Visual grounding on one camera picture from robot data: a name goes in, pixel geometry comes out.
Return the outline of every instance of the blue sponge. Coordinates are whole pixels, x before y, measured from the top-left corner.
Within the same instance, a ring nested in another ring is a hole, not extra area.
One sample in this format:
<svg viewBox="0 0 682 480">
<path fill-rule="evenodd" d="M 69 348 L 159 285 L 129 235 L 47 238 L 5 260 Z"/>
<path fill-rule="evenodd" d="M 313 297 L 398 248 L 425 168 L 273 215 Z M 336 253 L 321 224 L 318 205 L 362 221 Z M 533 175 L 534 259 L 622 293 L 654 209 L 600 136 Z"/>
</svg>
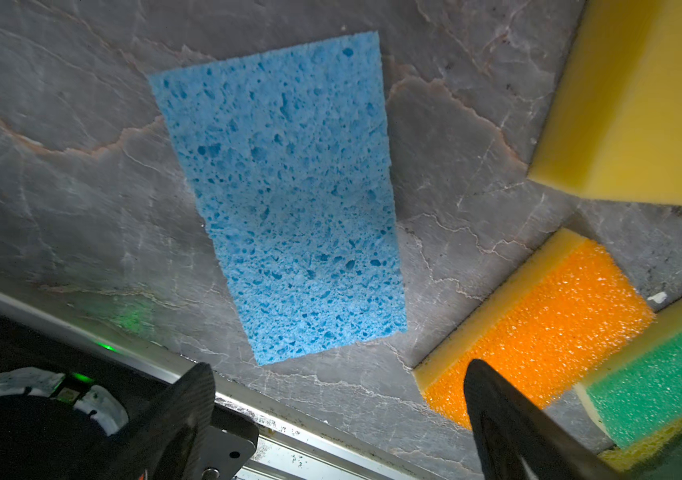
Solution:
<svg viewBox="0 0 682 480">
<path fill-rule="evenodd" d="M 260 365 L 406 330 L 378 34 L 150 82 Z"/>
</svg>

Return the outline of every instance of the yellow foam layer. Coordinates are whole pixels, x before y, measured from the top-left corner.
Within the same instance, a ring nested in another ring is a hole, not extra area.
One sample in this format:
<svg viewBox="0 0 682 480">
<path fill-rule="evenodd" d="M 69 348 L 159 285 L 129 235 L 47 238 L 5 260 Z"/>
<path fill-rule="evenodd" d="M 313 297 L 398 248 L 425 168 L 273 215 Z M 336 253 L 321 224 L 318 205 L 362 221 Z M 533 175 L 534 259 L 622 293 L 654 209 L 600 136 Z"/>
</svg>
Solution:
<svg viewBox="0 0 682 480">
<path fill-rule="evenodd" d="M 586 4 L 528 176 L 682 205 L 682 0 Z"/>
<path fill-rule="evenodd" d="M 469 427 L 463 379 L 470 360 L 485 360 L 544 407 L 652 319 L 605 249 L 563 229 L 413 374 L 431 408 Z"/>
</svg>

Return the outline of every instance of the screw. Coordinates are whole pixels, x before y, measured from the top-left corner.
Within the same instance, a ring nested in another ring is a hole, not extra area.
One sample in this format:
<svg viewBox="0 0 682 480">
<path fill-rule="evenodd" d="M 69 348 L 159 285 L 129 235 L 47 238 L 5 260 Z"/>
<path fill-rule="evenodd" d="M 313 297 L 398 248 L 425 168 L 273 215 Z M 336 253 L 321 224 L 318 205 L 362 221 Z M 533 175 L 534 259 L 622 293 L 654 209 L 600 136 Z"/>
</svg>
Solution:
<svg viewBox="0 0 682 480">
<path fill-rule="evenodd" d="M 221 475 L 221 473 L 218 471 L 218 468 L 205 468 L 205 470 L 202 472 L 202 480 L 216 480 L 218 475 Z"/>
</svg>

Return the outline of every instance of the green light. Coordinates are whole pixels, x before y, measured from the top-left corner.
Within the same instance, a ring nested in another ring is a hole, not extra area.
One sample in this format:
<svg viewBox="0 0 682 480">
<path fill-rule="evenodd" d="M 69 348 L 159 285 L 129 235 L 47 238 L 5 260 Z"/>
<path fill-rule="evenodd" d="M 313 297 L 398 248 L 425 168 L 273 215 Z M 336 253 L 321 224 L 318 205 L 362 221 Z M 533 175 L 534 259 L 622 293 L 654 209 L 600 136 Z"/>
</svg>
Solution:
<svg viewBox="0 0 682 480">
<path fill-rule="evenodd" d="M 99 343 L 98 346 L 105 348 L 106 350 L 111 350 L 113 352 L 116 352 L 115 347 L 111 345 L 107 345 L 106 343 Z"/>
<path fill-rule="evenodd" d="M 152 308 L 141 302 L 123 306 L 118 314 L 111 319 L 120 328 L 133 333 L 141 333 L 146 329 L 146 319 L 152 318 Z"/>
<path fill-rule="evenodd" d="M 81 373 L 72 372 L 70 375 L 72 376 L 73 379 L 75 379 L 79 382 L 93 383 L 93 379 L 91 377 L 82 375 Z"/>
</svg>

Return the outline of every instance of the green sponge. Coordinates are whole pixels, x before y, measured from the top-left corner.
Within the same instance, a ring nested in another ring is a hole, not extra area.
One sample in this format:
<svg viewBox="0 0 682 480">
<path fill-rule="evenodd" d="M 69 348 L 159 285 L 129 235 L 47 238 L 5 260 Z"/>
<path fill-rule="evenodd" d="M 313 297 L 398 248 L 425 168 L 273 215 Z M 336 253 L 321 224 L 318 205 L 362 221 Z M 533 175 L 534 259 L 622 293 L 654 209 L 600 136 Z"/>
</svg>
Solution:
<svg viewBox="0 0 682 480">
<path fill-rule="evenodd" d="M 682 299 L 576 391 L 620 448 L 682 417 Z"/>
<path fill-rule="evenodd" d="M 652 472 L 650 478 L 655 478 L 670 468 L 682 468 L 682 417 L 629 448 L 605 450 L 600 458 L 618 472 L 625 472 L 627 478 L 645 478 L 649 472 Z M 682 475 L 665 478 L 682 478 Z"/>
</svg>

